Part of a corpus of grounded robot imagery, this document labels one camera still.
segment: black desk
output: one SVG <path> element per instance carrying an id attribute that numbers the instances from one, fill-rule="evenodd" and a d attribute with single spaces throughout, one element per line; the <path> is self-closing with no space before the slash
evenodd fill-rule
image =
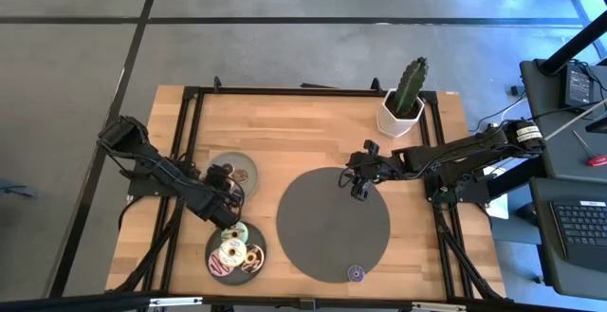
<path id="1" fill-rule="evenodd" d="M 604 184 L 531 178 L 529 187 L 533 196 L 535 210 L 542 237 L 543 269 L 546 284 L 565 295 L 607 299 L 607 273 L 574 266 L 565 260 L 561 240 L 555 228 L 555 222 L 548 204 L 551 200 L 583 198 L 604 200 L 607 186 Z"/>
<path id="2" fill-rule="evenodd" d="M 607 67 L 593 66 L 595 75 L 607 83 Z M 559 108 L 561 76 L 544 76 L 534 62 L 521 62 L 521 74 L 531 107 L 531 114 L 539 115 Z M 596 86 L 597 98 L 600 98 Z M 602 114 L 598 108 L 591 117 Z M 576 115 L 569 112 L 550 114 L 536 123 L 544 137 L 564 125 Z M 592 269 L 574 266 L 565 261 L 561 240 L 554 225 L 548 201 L 560 197 L 593 197 L 603 200 L 607 195 L 607 166 L 589 167 L 588 155 L 575 138 L 572 130 L 590 145 L 597 154 L 607 153 L 607 136 L 587 133 L 586 125 L 591 121 L 580 119 L 546 142 L 541 157 L 529 159 L 505 174 L 488 182 L 489 194 L 497 197 L 529 183 L 542 238 L 541 259 L 546 284 L 552 285 L 561 294 L 607 299 L 607 274 Z"/>
<path id="3" fill-rule="evenodd" d="M 595 75 L 607 83 L 607 66 L 593 66 Z M 544 76 L 534 62 L 521 62 L 521 74 L 531 107 L 531 114 L 559 108 L 561 76 Z M 599 87 L 595 85 L 596 98 L 600 98 Z M 591 117 L 601 115 L 604 108 L 597 108 Z M 536 119 L 544 137 L 564 125 L 576 115 L 570 112 L 559 112 Z M 607 135 L 587 133 L 586 125 L 592 121 L 580 119 L 546 142 L 542 157 L 530 159 L 507 171 L 489 182 L 489 193 L 497 197 L 502 193 L 516 189 L 528 181 L 531 176 L 551 177 L 558 179 L 583 180 L 607 184 L 607 166 L 589 167 L 586 165 L 588 155 L 571 132 L 575 130 L 597 154 L 607 154 Z"/>

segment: cactus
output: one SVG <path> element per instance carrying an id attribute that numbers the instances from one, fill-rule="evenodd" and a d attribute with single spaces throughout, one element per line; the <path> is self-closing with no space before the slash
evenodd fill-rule
<path id="1" fill-rule="evenodd" d="M 428 62 L 424 57 L 420 57 L 407 65 L 393 99 L 392 113 L 395 117 L 404 118 L 414 108 L 415 98 L 419 94 L 427 74 Z"/>

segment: gray floor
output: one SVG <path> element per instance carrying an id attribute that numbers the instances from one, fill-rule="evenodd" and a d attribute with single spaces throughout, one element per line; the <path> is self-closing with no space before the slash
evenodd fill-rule
<path id="1" fill-rule="evenodd" d="M 144 0 L 0 0 L 0 15 L 130 15 Z M 605 6 L 582 0 L 591 17 Z M 156 0 L 153 16 L 575 17 L 569 0 Z M 0 300 L 40 297 L 94 140 L 112 100 L 132 26 L 0 26 L 0 177 L 35 187 L 0 198 Z M 395 86 L 426 56 L 426 87 L 462 94 L 469 126 L 514 101 L 518 62 L 546 57 L 578 31 L 551 27 L 149 26 L 121 112 L 146 121 L 159 84 L 366 88 Z M 579 58 L 595 62 L 588 48 Z M 511 117 L 528 116 L 521 104 Z M 127 182 L 105 166 L 69 295 L 102 292 Z M 531 284 L 516 268 L 537 255 L 497 243 L 508 296 L 524 303 L 605 309 Z M 513 256 L 524 252 L 525 256 Z"/>

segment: potted cactus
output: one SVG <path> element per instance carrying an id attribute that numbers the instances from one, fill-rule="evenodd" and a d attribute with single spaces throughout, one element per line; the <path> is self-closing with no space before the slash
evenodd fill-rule
<path id="1" fill-rule="evenodd" d="M 397 89 L 390 89 L 377 112 L 379 132 L 391 138 L 407 133 L 424 111 L 424 102 L 417 97 L 426 75 L 428 62 L 420 57 L 411 62 L 400 78 Z"/>

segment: desk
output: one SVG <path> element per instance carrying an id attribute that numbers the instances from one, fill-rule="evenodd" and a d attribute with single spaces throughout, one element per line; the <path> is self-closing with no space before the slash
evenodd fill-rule
<path id="1" fill-rule="evenodd" d="M 571 199 L 584 194 L 584 199 L 605 199 L 605 185 L 579 181 L 531 178 L 529 186 L 533 194 L 538 223 L 542 230 L 542 250 L 548 273 L 546 283 L 561 294 L 606 299 L 607 273 L 575 266 L 565 260 L 559 232 L 555 228 L 552 211 L 548 204 L 552 200 Z"/>
<path id="2" fill-rule="evenodd" d="M 603 83 L 607 83 L 607 66 L 593 66 L 593 71 Z M 559 108 L 561 76 L 544 76 L 531 61 L 521 62 L 521 74 L 532 115 L 536 116 Z M 600 98 L 599 90 L 598 85 L 595 85 L 596 98 Z M 595 112 L 592 115 L 598 116 L 602 114 L 603 109 L 598 108 Z M 542 134 L 548 136 L 575 116 L 569 112 L 559 112 L 540 117 L 535 122 Z M 584 119 L 576 121 L 546 142 L 546 149 L 541 157 L 529 159 L 491 180 L 488 183 L 490 195 L 498 197 L 502 193 L 518 188 L 531 176 L 607 184 L 607 166 L 587 166 L 588 155 L 571 133 L 572 130 L 578 132 L 597 154 L 607 153 L 607 137 L 603 134 L 586 132 L 585 127 L 591 122 Z"/>
<path id="3" fill-rule="evenodd" d="M 149 137 L 168 155 L 184 87 L 162 85 L 148 122 Z M 466 123 L 459 95 L 438 93 L 447 141 L 465 137 Z M 248 198 L 243 220 L 257 226 L 267 241 L 267 261 L 260 274 L 240 286 L 219 284 L 205 268 L 205 244 L 214 230 L 184 211 L 175 254 L 170 292 L 174 294 L 323 297 L 359 299 L 446 299 L 431 206 L 421 180 L 386 182 L 377 188 L 390 212 L 391 234 L 378 265 L 361 284 L 328 284 L 313 280 L 292 265 L 278 241 L 275 215 L 288 184 L 320 167 L 342 167 L 349 155 L 374 140 L 382 153 L 421 144 L 416 125 L 403 138 L 377 131 L 375 113 L 381 98 L 216 95 L 204 97 L 193 160 L 204 169 L 210 158 L 226 151 L 251 156 L 260 172 L 256 193 Z M 430 109 L 426 112 L 431 131 Z M 143 198 L 123 220 L 107 288 L 121 284 L 150 246 L 158 198 Z M 467 254 L 482 276 L 505 295 L 487 217 L 475 206 L 460 204 Z M 163 254 L 156 262 L 153 287 L 158 288 Z M 462 295 L 457 261 L 451 256 L 456 293 Z"/>

